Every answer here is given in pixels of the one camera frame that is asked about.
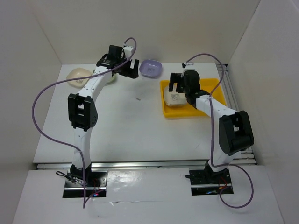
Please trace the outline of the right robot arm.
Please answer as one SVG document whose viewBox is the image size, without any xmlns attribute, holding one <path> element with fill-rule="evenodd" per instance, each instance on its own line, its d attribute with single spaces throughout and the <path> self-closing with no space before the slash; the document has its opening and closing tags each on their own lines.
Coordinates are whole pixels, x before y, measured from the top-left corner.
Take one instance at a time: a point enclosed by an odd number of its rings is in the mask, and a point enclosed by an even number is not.
<svg viewBox="0 0 299 224">
<path fill-rule="evenodd" d="M 216 182 L 236 155 L 254 144 L 248 113 L 236 111 L 217 101 L 200 86 L 195 70 L 171 73 L 169 89 L 183 93 L 187 103 L 211 118 L 211 153 L 205 164 L 204 178 Z"/>
</svg>

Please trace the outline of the yellow panda plate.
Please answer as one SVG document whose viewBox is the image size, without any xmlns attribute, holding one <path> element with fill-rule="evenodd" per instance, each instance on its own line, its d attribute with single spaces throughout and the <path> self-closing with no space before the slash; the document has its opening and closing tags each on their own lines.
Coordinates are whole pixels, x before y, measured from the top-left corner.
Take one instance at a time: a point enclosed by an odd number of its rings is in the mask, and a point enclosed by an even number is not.
<svg viewBox="0 0 299 224">
<path fill-rule="evenodd" d="M 182 104 L 178 104 L 178 105 L 167 104 L 167 106 L 168 106 L 169 108 L 181 108 L 181 107 L 183 107 L 184 105 L 182 105 Z"/>
</svg>

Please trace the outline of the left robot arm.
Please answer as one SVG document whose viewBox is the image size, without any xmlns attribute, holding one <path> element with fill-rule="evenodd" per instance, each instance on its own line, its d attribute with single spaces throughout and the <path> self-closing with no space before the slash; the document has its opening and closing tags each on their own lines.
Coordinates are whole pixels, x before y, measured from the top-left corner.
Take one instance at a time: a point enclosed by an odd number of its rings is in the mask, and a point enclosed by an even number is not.
<svg viewBox="0 0 299 224">
<path fill-rule="evenodd" d="M 138 77 L 139 61 L 131 57 L 135 48 L 124 44 L 109 46 L 109 51 L 97 63 L 93 75 L 77 94 L 68 96 L 68 117 L 74 128 L 74 146 L 76 147 L 70 174 L 81 186 L 92 182 L 90 141 L 93 127 L 98 121 L 95 101 L 103 87 L 115 74 L 135 79 Z"/>
</svg>

